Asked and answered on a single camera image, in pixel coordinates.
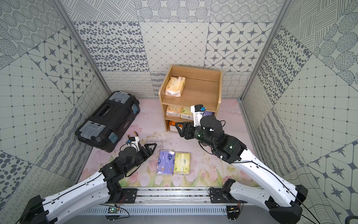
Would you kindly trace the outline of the yellow-green tissue pack top shelf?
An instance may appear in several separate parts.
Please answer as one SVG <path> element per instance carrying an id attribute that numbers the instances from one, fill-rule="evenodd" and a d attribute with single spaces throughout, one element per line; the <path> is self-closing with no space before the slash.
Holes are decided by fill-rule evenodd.
<path id="1" fill-rule="evenodd" d="M 190 153 L 176 152 L 173 173 L 188 175 L 190 173 L 190 159 Z"/>

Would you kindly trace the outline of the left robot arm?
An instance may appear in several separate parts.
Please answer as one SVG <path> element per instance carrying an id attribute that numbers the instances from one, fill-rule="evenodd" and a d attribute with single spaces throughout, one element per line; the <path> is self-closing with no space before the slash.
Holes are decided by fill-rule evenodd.
<path id="1" fill-rule="evenodd" d="M 102 203 L 119 203 L 125 194 L 120 180 L 134 174 L 153 155 L 156 143 L 126 147 L 112 162 L 84 181 L 52 196 L 30 199 L 19 224 L 62 224 Z"/>

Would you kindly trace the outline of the orange tissue pack shelf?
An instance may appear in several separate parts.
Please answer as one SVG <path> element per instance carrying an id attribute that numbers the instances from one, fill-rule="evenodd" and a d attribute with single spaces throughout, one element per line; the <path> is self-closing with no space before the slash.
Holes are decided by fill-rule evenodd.
<path id="1" fill-rule="evenodd" d="M 168 105 L 166 109 L 166 115 L 172 117 L 180 117 L 183 107 Z"/>
<path id="2" fill-rule="evenodd" d="M 170 77 L 170 80 L 166 86 L 165 94 L 167 96 L 181 97 L 185 83 L 185 77 Z"/>

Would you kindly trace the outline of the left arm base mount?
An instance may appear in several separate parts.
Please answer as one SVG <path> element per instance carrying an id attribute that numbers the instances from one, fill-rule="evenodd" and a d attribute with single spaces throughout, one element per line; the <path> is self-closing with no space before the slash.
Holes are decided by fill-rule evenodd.
<path id="1" fill-rule="evenodd" d="M 110 191 L 110 198 L 107 203 L 135 203 L 137 197 L 138 189 L 137 188 L 124 188 L 118 189 L 115 191 Z"/>

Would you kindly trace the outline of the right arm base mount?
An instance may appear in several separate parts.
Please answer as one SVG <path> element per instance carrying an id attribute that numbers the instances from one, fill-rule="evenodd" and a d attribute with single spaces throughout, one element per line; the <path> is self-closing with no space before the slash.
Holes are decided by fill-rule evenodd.
<path id="1" fill-rule="evenodd" d="M 211 203 L 247 203 L 246 201 L 236 200 L 229 193 L 223 192 L 221 188 L 208 188 Z"/>

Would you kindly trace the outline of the orange tissue pack top shelf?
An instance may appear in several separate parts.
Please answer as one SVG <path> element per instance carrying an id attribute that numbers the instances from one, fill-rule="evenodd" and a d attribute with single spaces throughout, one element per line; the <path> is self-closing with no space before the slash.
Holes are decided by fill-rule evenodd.
<path id="1" fill-rule="evenodd" d="M 170 77 L 170 80 L 166 86 L 165 94 L 167 96 L 181 97 L 185 83 L 185 77 Z"/>

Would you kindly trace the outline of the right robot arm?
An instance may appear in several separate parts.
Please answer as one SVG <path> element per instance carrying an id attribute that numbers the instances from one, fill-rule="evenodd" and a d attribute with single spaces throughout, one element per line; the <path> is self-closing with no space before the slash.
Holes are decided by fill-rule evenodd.
<path id="1" fill-rule="evenodd" d="M 212 203 L 235 203 L 239 207 L 228 219 L 237 219 L 245 203 L 250 203 L 269 212 L 280 224 L 296 224 L 303 217 L 304 201 L 308 190 L 302 185 L 293 185 L 261 162 L 247 146 L 236 137 L 224 132 L 222 123 L 215 116 L 205 116 L 199 125 L 193 122 L 176 123 L 180 137 L 196 139 L 200 145 L 211 148 L 211 154 L 222 161 L 239 167 L 261 188 L 243 185 L 227 179 L 222 188 L 209 189 Z"/>

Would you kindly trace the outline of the purple tissue pack top shelf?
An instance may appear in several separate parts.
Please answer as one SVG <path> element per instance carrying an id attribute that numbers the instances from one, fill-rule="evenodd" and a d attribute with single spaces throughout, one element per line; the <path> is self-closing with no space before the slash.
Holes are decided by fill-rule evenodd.
<path id="1" fill-rule="evenodd" d="M 161 150 L 157 163 L 157 174 L 173 175 L 175 152 L 171 150 Z"/>

